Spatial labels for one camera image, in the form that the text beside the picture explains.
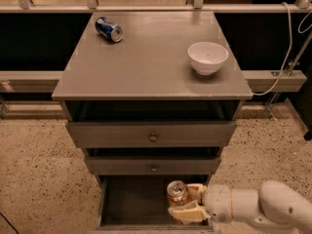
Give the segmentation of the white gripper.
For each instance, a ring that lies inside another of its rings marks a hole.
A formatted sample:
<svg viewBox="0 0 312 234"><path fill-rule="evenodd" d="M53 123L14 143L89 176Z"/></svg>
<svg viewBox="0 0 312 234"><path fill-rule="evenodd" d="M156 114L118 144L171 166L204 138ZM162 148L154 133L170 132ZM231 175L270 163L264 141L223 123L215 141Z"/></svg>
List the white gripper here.
<svg viewBox="0 0 312 234"><path fill-rule="evenodd" d="M169 207L171 217L184 224L202 222L212 218L216 223L232 221L232 192L229 186L214 184L208 187L202 183L188 183L191 201L184 206Z"/></svg>

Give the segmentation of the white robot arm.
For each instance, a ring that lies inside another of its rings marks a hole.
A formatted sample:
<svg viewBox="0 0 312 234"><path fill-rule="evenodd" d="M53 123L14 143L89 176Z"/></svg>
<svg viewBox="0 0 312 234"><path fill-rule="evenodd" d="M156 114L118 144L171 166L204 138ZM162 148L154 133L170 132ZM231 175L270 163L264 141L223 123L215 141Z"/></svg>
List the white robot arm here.
<svg viewBox="0 0 312 234"><path fill-rule="evenodd" d="M167 186L170 216L183 224L244 222L269 234L312 234L312 203L282 182L239 189L174 180Z"/></svg>

